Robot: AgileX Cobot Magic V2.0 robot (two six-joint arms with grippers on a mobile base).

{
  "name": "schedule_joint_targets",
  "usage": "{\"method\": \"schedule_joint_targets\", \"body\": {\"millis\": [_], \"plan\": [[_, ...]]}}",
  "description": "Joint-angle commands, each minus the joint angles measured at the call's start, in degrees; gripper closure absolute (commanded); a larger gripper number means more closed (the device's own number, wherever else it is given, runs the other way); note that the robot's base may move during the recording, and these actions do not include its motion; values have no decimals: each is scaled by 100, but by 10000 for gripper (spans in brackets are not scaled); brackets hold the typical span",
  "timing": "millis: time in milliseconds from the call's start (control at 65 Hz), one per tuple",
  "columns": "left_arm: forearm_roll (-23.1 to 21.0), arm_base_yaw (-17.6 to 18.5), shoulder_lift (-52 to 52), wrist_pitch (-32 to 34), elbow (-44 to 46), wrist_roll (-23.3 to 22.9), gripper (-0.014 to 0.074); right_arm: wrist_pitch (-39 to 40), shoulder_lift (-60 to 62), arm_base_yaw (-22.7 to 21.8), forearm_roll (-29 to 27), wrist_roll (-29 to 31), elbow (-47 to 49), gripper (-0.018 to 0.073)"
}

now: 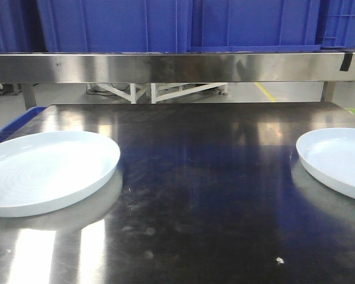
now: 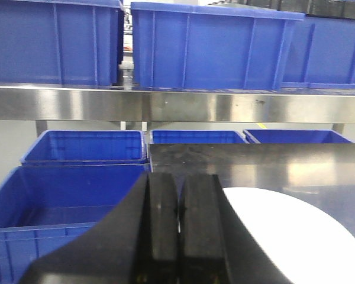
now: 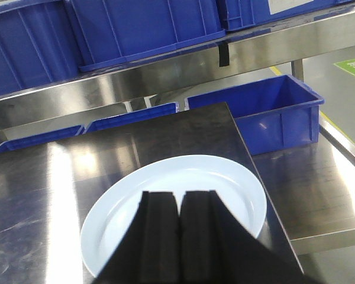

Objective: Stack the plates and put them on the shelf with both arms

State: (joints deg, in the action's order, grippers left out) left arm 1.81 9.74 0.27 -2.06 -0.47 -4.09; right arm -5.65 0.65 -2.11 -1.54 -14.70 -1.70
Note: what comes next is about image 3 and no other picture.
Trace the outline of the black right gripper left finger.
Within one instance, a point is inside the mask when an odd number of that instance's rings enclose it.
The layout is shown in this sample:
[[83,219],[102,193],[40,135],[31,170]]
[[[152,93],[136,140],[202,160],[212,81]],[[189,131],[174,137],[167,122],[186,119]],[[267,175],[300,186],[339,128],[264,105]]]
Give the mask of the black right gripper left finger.
[[179,214],[171,192],[143,192],[118,247],[93,283],[179,283]]

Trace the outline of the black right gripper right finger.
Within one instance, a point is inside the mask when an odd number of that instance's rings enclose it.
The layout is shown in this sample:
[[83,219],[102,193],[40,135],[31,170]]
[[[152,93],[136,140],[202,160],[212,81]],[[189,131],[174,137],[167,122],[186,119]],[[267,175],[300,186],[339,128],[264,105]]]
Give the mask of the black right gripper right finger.
[[185,193],[180,210],[182,283],[303,283],[256,240],[215,191]]

